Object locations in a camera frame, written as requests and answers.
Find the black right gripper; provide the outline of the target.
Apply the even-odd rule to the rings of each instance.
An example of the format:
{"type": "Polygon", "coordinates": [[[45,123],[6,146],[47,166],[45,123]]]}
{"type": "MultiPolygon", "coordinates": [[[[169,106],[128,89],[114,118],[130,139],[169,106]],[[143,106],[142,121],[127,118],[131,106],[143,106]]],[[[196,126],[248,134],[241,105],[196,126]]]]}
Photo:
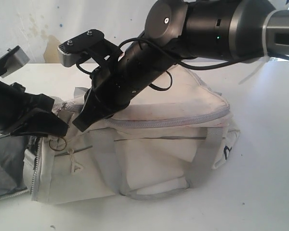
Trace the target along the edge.
{"type": "Polygon", "coordinates": [[[92,72],[83,110],[72,121],[81,132],[125,109],[137,94],[179,62],[176,55],[147,39],[128,42],[122,58],[112,57],[108,67],[99,66],[92,72]]]}

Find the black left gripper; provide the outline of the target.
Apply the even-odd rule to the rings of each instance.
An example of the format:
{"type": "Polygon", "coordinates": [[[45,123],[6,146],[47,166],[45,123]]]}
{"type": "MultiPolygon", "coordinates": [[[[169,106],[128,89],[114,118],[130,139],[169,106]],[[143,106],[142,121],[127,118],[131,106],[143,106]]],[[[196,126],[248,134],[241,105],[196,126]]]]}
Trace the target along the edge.
{"type": "Polygon", "coordinates": [[[11,136],[64,137],[68,124],[50,113],[54,99],[26,93],[19,83],[0,81],[0,134],[11,136]]]}

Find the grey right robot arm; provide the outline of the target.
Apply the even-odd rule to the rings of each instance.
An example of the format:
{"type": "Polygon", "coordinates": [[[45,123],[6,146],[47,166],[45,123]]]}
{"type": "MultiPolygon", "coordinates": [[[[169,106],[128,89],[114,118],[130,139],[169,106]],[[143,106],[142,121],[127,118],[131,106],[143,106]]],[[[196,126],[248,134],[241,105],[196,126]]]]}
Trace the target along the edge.
{"type": "Polygon", "coordinates": [[[75,37],[72,53],[98,63],[92,87],[74,120],[81,131],[125,109],[130,101],[175,65],[185,60],[221,60],[219,67],[264,56],[289,60],[289,10],[267,0],[158,0],[143,32],[121,50],[94,30],[75,37]]]}

